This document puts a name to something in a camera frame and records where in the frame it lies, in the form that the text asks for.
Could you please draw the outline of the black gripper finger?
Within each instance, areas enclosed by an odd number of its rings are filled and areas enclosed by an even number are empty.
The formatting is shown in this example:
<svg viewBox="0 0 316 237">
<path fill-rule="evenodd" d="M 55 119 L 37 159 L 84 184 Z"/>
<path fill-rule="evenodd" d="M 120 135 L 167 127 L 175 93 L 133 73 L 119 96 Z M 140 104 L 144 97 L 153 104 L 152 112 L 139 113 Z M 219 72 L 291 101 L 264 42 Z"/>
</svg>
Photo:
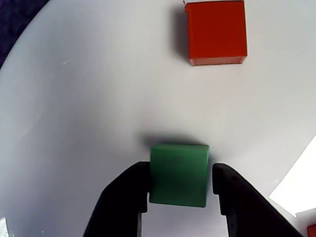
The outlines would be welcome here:
<svg viewBox="0 0 316 237">
<path fill-rule="evenodd" d="M 300 237 L 301 234 L 237 171 L 212 167 L 213 193 L 227 219 L 230 237 Z"/>
<path fill-rule="evenodd" d="M 150 163 L 126 169 L 101 193 L 84 231 L 85 237 L 140 237 L 142 214 L 148 210 Z"/>
</svg>

